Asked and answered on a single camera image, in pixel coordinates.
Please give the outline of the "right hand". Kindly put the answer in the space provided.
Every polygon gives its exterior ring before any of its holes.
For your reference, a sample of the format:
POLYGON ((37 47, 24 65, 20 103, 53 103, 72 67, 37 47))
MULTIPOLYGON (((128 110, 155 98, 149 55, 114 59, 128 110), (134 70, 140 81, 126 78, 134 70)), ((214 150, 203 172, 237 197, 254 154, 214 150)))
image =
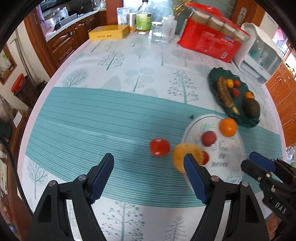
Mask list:
POLYGON ((268 231, 269 240, 272 240, 275 236, 275 231, 280 224, 281 219, 275 214, 272 213, 266 220, 266 226, 268 231))

